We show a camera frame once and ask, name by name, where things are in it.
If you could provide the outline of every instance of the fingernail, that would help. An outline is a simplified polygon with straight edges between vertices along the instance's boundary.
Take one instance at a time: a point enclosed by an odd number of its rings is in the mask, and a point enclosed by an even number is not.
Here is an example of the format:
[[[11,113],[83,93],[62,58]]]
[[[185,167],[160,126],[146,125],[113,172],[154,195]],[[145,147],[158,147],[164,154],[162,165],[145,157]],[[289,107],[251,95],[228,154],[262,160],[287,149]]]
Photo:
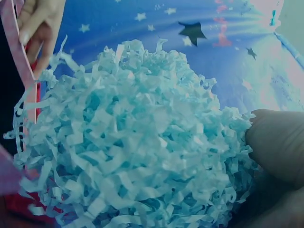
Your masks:
[[[27,32],[21,33],[19,40],[22,45],[27,45],[29,41],[29,34]]]

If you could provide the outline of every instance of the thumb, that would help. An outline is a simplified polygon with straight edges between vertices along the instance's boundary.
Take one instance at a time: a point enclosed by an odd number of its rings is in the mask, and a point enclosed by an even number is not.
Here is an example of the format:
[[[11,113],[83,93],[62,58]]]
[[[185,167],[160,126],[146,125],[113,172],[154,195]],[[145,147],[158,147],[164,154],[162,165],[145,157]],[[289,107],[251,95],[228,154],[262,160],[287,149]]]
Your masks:
[[[280,180],[304,186],[304,113],[255,110],[246,142],[251,157]]]
[[[23,9],[26,9],[26,4],[30,1],[25,1]],[[45,5],[38,6],[31,17],[24,23],[20,31],[20,43],[27,45],[39,26],[48,18],[50,10]]]

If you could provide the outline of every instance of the hand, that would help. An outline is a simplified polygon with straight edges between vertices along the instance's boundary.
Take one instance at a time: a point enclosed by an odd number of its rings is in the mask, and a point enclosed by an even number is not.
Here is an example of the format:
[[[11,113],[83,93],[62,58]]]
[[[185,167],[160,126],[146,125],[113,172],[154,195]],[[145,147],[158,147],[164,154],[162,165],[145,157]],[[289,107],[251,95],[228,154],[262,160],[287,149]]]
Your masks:
[[[271,209],[237,228],[302,228],[304,227],[304,113],[260,109],[253,112],[252,127],[246,142],[252,147],[251,157],[269,174],[289,183],[288,192]],[[275,194],[274,186],[270,195]]]
[[[31,40],[27,52],[32,64],[41,51],[34,75],[38,78],[49,65],[53,55],[66,0],[25,0],[17,22],[20,29],[20,42],[23,45]]]

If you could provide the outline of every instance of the dark star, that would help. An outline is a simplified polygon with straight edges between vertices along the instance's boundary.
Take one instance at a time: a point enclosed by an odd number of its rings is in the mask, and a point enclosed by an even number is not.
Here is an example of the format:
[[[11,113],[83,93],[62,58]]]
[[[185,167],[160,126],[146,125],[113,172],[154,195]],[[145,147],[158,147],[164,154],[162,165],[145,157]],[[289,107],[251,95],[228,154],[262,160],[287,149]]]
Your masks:
[[[250,56],[252,56],[255,60],[256,60],[256,53],[254,53],[254,51],[252,50],[252,48],[250,48],[250,49],[248,49],[247,48],[247,51],[248,51],[248,54],[250,55]]]
[[[179,24],[185,26],[179,34],[189,37],[193,45],[198,46],[198,38],[207,39],[201,31],[201,24],[199,22],[195,24],[183,24],[179,22]]]

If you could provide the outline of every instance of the shredded paper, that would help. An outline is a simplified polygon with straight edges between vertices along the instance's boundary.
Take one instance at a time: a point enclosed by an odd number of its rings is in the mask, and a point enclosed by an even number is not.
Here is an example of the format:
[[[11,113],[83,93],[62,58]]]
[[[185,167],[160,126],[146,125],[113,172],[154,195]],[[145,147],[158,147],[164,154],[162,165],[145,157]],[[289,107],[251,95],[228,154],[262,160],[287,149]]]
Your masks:
[[[20,108],[26,91],[6,137],[16,138],[16,167],[40,173],[21,181],[20,194],[38,192],[46,206],[31,205],[34,214],[65,228],[227,226],[253,186],[252,114],[220,110],[216,80],[195,74],[164,42],[154,53],[139,40],[105,47],[86,66],[63,43],[41,76],[42,101]],[[74,75],[56,80],[59,64]],[[25,121],[32,108],[41,109],[36,124]]]

